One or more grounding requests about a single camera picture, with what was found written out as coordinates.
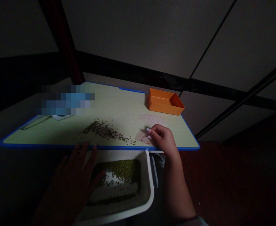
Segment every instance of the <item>blue table edge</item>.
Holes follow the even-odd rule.
[[[121,90],[126,90],[126,91],[130,91],[130,92],[136,92],[136,93],[147,93],[144,91],[138,91],[138,90],[134,90],[134,89],[126,89],[126,88],[121,88],[121,87],[117,87]],[[9,133],[7,136],[5,136],[3,139],[0,140],[0,146],[2,147],[7,147],[7,148],[73,148],[75,145],[57,145],[57,144],[9,144],[9,143],[4,143],[4,140],[6,138],[8,138],[10,135],[12,135],[13,133],[15,133],[16,131],[18,131],[21,127],[23,127],[26,123],[30,122],[32,119],[34,119],[36,116],[34,116],[33,118],[29,119],[28,121],[26,121],[24,124],[22,124],[20,127],[18,127],[17,129],[15,129],[14,131],[12,131],[11,133]],[[191,129],[189,128],[187,122],[185,121],[185,119],[183,118],[185,124],[187,125],[189,131],[191,132],[191,134],[193,135],[195,141],[198,144],[198,147],[177,147],[179,151],[196,151],[200,149],[200,144],[197,141],[197,139],[195,138],[194,134],[192,133]],[[126,147],[126,146],[110,146],[110,145],[98,145],[97,146],[98,150],[148,150],[148,151],[160,151],[160,149],[156,148],[156,147],[145,147],[145,146],[137,146],[137,147]]]

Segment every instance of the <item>hand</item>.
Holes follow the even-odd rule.
[[[154,125],[151,129],[147,129],[151,137],[155,139],[159,148],[166,153],[168,157],[174,156],[178,152],[173,133],[169,128],[162,125]]]
[[[76,145],[69,159],[64,157],[37,208],[31,225],[71,225],[82,211],[92,192],[105,175],[100,172],[90,182],[97,148],[84,165],[88,143]]]

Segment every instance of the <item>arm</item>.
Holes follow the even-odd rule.
[[[186,186],[182,161],[171,130],[154,125],[148,132],[166,154],[163,180],[168,219],[179,223],[194,218],[196,211]]]

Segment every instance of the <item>pixelated area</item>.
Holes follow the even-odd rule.
[[[37,93],[37,115],[84,115],[95,107],[95,90],[89,85],[41,86]]]

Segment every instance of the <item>orange plastic box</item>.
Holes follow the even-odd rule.
[[[148,94],[148,109],[172,115],[180,115],[184,105],[177,94],[157,89],[150,89]]]

